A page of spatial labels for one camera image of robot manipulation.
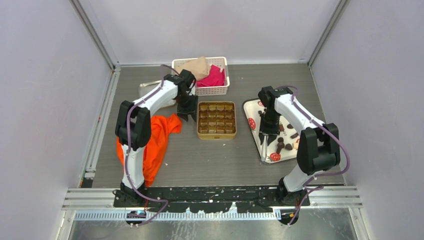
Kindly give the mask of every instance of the table surface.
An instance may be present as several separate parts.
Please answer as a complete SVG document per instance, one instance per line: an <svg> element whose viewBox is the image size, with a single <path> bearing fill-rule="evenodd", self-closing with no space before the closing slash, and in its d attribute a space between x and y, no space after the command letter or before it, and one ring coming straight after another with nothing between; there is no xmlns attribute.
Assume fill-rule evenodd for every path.
<svg viewBox="0 0 424 240"><path fill-rule="evenodd" d="M116 155L115 124L122 101L139 98L142 83L157 81L161 70L156 66L122 68L100 149L93 188L118 187L123 167ZM276 185L296 166L296 159L271 165L260 163L243 102L257 98L262 87L294 85L300 89L297 99L315 117L324 120L318 94L308 69L296 64L245 64L228 66L230 86L226 95L200 96L200 101L231 101L235 103L237 135L233 140L200 140L192 119L183 121L181 133L172 133L165 158L153 186L240 186ZM156 115L170 116L177 107L160 109ZM330 172L339 171L334 167ZM320 177L316 184L342 184L342 176Z"/></svg>

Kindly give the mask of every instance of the orange cloth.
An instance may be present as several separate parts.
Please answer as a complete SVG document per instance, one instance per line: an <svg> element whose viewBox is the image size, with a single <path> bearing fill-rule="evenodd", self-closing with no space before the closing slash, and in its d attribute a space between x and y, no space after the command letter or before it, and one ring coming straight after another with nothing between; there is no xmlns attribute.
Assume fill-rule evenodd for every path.
<svg viewBox="0 0 424 240"><path fill-rule="evenodd" d="M151 117L151 137L144 148L143 175L146 187L150 187L161 167L168 146L168 136L171 133L181 132L183 123L174 113L170 117ZM119 138L116 138L116 154L120 163L124 165L124 153Z"/></svg>

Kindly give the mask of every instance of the white basket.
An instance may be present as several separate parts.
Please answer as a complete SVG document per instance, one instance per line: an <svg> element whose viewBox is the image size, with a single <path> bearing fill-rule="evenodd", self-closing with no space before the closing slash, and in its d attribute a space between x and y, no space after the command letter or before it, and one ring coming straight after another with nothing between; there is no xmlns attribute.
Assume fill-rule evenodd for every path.
<svg viewBox="0 0 424 240"><path fill-rule="evenodd" d="M172 68L179 67L189 60L196 58L184 58L184 59L175 59L172 61ZM228 76L228 66L227 59L223 56L217 57L206 57L207 63L210 65L215 65L219 68L225 69L225 82L223 86L204 86L196 87L197 96L212 96L212 95L225 95L227 94L228 86L230 85L230 77Z"/></svg>

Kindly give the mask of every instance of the gray wall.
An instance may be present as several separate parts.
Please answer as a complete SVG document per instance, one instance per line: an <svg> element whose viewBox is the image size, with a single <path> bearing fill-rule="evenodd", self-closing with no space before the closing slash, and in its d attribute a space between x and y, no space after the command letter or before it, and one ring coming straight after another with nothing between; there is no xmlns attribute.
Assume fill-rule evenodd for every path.
<svg viewBox="0 0 424 240"><path fill-rule="evenodd" d="M307 62L339 0L81 0L121 64Z"/></svg>
<svg viewBox="0 0 424 240"><path fill-rule="evenodd" d="M0 3L0 232L48 240L110 70L68 0Z"/></svg>
<svg viewBox="0 0 424 240"><path fill-rule="evenodd" d="M350 1L312 67L376 239L423 239L424 2Z"/></svg>

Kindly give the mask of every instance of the magenta fabric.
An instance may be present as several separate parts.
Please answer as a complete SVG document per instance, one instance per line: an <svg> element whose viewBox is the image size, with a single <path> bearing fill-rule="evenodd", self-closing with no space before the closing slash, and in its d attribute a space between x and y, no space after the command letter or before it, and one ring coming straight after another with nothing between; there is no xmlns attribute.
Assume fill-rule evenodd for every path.
<svg viewBox="0 0 424 240"><path fill-rule="evenodd" d="M222 69L222 72L220 70L221 68L215 65L210 66L209 75L202 80L198 80L196 86L198 88L223 86L225 83L225 68Z"/></svg>

